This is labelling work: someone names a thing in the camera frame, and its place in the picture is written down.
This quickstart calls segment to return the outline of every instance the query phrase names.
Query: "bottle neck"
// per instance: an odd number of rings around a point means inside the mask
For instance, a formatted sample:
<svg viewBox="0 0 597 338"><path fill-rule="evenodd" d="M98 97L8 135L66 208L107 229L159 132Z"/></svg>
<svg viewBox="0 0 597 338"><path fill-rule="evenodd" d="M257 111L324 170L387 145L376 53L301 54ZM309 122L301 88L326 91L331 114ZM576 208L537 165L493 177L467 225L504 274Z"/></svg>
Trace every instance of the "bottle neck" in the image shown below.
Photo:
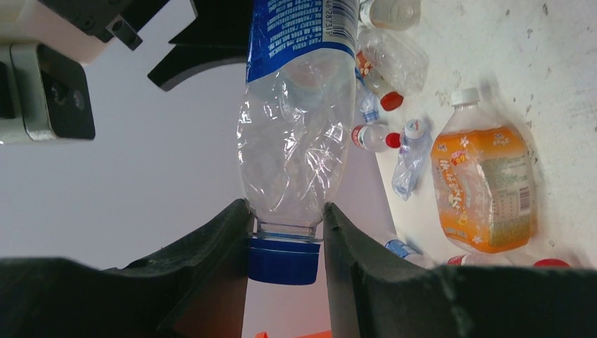
<svg viewBox="0 0 597 338"><path fill-rule="evenodd" d="M470 111L474 111L479 109L479 104L477 102L473 102L471 104L461 104L459 106L454 106L454 110L455 111L466 111L466 112L470 112Z"/></svg>

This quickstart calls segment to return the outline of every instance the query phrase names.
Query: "red label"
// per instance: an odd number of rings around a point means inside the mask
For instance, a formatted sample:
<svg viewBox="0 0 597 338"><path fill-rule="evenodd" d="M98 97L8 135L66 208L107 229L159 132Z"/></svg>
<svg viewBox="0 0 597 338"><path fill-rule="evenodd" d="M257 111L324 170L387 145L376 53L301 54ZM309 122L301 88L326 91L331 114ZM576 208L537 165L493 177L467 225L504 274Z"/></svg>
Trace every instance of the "red label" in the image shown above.
<svg viewBox="0 0 597 338"><path fill-rule="evenodd" d="M356 66L361 77L369 75L371 68L373 68L373 65L365 58L362 51L359 51L358 54L356 54Z"/></svg>
<svg viewBox="0 0 597 338"><path fill-rule="evenodd" d="M361 130L362 128L363 128L363 126L362 126L362 125L357 125L356 127L354 127L354 129L353 129L353 133L352 133L352 135L351 135L351 136L352 136L352 139L353 139L353 142L354 142L354 144L355 144L357 147L359 147L359 148L362 148L362 147L363 147L363 145L360 143L360 141L359 141L359 139L358 139L358 133L360 132L360 130Z"/></svg>
<svg viewBox="0 0 597 338"><path fill-rule="evenodd" d="M450 259L448 259L448 262L446 263L446 265L462 265L463 264L463 259L465 257L464 256L456 256L456 257L452 257Z"/></svg>

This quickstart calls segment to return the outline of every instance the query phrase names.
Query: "crushed plastic bottle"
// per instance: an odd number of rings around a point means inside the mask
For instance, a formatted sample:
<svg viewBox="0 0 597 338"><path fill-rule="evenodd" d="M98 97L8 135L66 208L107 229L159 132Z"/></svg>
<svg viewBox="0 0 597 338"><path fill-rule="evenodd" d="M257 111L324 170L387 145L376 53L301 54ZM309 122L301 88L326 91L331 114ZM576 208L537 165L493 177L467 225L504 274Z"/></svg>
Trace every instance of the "crushed plastic bottle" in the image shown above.
<svg viewBox="0 0 597 338"><path fill-rule="evenodd" d="M429 58L407 35L376 27L362 27L357 50L363 52L363 58L400 95L408 96L423 90Z"/></svg>
<svg viewBox="0 0 597 338"><path fill-rule="evenodd" d="M407 201L413 193L427 163L433 139L421 120L410 120L402 132L398 164L392 177L394 192Z"/></svg>
<svg viewBox="0 0 597 338"><path fill-rule="evenodd" d="M315 229L339 185L353 124L357 13L356 0L253 5L237 127L242 181L257 218L253 280L315 281Z"/></svg>
<svg viewBox="0 0 597 338"><path fill-rule="evenodd" d="M363 115L365 123L377 123L379 121L379 111L377 110L377 97L365 87L361 79L356 82L356 108Z"/></svg>
<svg viewBox="0 0 597 338"><path fill-rule="evenodd" d="M387 30L407 30L419 22L421 0L361 0L360 20Z"/></svg>
<svg viewBox="0 0 597 338"><path fill-rule="evenodd" d="M411 262L412 264L418 265L421 268L432 269L437 266L437 264L431 258L418 253L416 250L398 239L395 234L390 232L376 234L373 236L373 239L383 245L386 249L396 254L398 257L405 261Z"/></svg>
<svg viewBox="0 0 597 338"><path fill-rule="evenodd" d="M352 132L356 146L374 153L400 148L400 134L387 125L357 125Z"/></svg>
<svg viewBox="0 0 597 338"><path fill-rule="evenodd" d="M375 96L387 111L392 111L402 106L404 98L391 84L377 71L377 69L363 55L362 51L356 54L356 66L360 71L363 83Z"/></svg>
<svg viewBox="0 0 597 338"><path fill-rule="evenodd" d="M518 131L479 108L476 88L452 93L454 114L432 149L444 234L470 252L524 246L534 234L534 182Z"/></svg>

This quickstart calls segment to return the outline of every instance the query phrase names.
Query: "white surface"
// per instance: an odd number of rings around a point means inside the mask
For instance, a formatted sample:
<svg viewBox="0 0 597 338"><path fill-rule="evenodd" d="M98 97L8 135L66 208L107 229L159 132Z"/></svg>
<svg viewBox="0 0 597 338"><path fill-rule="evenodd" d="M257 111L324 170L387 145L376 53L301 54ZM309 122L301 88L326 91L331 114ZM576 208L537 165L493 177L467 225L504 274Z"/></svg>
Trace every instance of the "white surface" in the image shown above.
<svg viewBox="0 0 597 338"><path fill-rule="evenodd" d="M540 234L531 247L552 241L591 265L597 265L596 15L594 0L424 0L421 23L408 34L429 55L427 83L391 116L395 130L407 119L429 117L435 137L453 112L450 93L494 74L500 100L492 106L519 127L535 163ZM431 168L404 202L391 189L396 152L377 160L402 238L436 261L461 253L441 231Z"/></svg>
<svg viewBox="0 0 597 338"><path fill-rule="evenodd" d="M146 77L194 15L171 1L131 52L112 44L86 68L97 138L0 147L0 257L66 256L124 267L243 197L235 130L244 65L202 73L169 93ZM368 232L392 229L375 156L351 147L336 200ZM243 338L328 330L323 255L308 287L249 282Z"/></svg>

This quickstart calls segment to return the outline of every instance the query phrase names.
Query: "nutrition label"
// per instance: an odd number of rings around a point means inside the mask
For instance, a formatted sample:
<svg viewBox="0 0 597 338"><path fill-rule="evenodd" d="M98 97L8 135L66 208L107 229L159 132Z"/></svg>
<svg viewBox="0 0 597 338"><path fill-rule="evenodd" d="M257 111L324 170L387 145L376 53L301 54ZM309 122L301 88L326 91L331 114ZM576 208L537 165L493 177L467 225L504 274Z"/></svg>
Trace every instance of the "nutrition label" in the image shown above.
<svg viewBox="0 0 597 338"><path fill-rule="evenodd" d="M482 162L491 190L494 221L528 215L531 210L526 156L496 158Z"/></svg>

